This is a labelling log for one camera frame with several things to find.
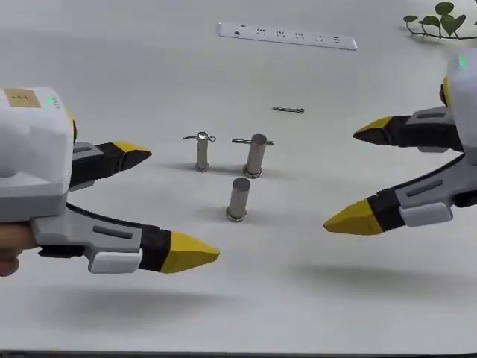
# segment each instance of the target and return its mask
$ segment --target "green plant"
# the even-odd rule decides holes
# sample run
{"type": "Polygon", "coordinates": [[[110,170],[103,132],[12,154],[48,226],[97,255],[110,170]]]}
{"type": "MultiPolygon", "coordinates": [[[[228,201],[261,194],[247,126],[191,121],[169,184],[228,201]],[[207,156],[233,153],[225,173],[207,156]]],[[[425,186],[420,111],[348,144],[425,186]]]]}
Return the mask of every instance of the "green plant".
{"type": "Polygon", "coordinates": [[[421,20],[415,15],[404,16],[403,20],[406,28],[411,32],[412,35],[422,35],[427,37],[435,37],[438,39],[454,39],[454,40],[470,40],[477,39],[477,36],[474,37],[460,37],[457,34],[457,30],[461,28],[464,24],[467,17],[465,15],[460,15],[455,17],[452,14],[454,10],[454,4],[452,2],[440,2],[434,7],[436,15],[424,16],[421,20]],[[420,24],[421,31],[414,31],[411,29],[409,24],[415,22],[420,24]],[[436,34],[430,33],[427,31],[429,28],[435,28],[437,31],[436,34]]]}

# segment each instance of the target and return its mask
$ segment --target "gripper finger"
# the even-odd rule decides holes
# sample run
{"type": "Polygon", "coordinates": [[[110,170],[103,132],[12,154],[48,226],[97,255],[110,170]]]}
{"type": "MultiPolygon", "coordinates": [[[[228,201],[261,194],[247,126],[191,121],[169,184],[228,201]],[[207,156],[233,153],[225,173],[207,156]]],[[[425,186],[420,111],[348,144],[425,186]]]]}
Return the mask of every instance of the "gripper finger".
{"type": "Polygon", "coordinates": [[[446,107],[421,110],[412,116],[381,118],[356,131],[353,137],[375,145],[417,147],[421,151],[464,151],[446,107]]]}
{"type": "Polygon", "coordinates": [[[219,251],[183,233],[100,216],[71,204],[62,216],[36,218],[31,228],[40,256],[85,256],[96,274],[137,269],[171,274],[214,262],[219,251]]]}
{"type": "Polygon", "coordinates": [[[148,159],[152,153],[128,142],[99,145],[79,142],[73,148],[70,191],[91,186],[95,180],[108,178],[148,159]]]}
{"type": "Polygon", "coordinates": [[[402,226],[447,222],[452,220],[453,204],[477,203],[474,188],[477,167],[464,160],[462,154],[433,172],[351,204],[324,227],[333,233],[378,235],[402,226]],[[475,194],[471,199],[470,192],[475,194]]]}

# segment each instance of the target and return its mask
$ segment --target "green indicator light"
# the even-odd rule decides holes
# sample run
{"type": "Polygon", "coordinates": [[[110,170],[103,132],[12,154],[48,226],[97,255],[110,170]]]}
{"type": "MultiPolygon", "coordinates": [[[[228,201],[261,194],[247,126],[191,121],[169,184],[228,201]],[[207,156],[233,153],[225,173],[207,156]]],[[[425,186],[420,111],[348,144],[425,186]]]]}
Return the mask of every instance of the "green indicator light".
{"type": "Polygon", "coordinates": [[[459,56],[459,67],[467,67],[465,58],[463,56],[459,56]]]}

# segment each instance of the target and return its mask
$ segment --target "metal cylinder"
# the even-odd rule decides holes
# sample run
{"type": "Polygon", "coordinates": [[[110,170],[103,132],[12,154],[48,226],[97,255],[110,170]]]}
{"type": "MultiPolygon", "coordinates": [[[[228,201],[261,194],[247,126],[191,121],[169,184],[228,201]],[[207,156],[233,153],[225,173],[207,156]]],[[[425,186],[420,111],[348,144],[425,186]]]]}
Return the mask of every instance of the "metal cylinder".
{"type": "Polygon", "coordinates": [[[250,181],[247,178],[236,178],[232,184],[230,205],[226,210],[227,218],[232,222],[241,222],[247,216],[247,200],[250,192],[250,181]]]}
{"type": "Polygon", "coordinates": [[[206,132],[197,133],[197,160],[195,162],[195,170],[198,172],[206,172],[209,168],[207,159],[207,151],[209,150],[209,135],[206,132]]]}
{"type": "Polygon", "coordinates": [[[250,179],[257,179],[262,175],[262,161],[267,148],[267,137],[263,134],[254,134],[248,151],[247,164],[244,166],[244,175],[250,179]]]}

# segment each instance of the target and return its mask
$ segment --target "electrical outlet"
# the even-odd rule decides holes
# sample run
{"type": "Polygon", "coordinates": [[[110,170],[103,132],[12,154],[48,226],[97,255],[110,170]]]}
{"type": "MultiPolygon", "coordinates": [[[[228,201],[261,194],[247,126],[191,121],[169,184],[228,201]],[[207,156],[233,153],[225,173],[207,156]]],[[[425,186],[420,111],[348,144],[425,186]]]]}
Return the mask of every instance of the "electrical outlet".
{"type": "Polygon", "coordinates": [[[358,47],[353,37],[322,34],[316,32],[286,30],[264,25],[246,25],[239,23],[219,23],[218,34],[236,39],[269,41],[272,43],[293,43],[316,47],[341,48],[355,51],[358,47]]]}

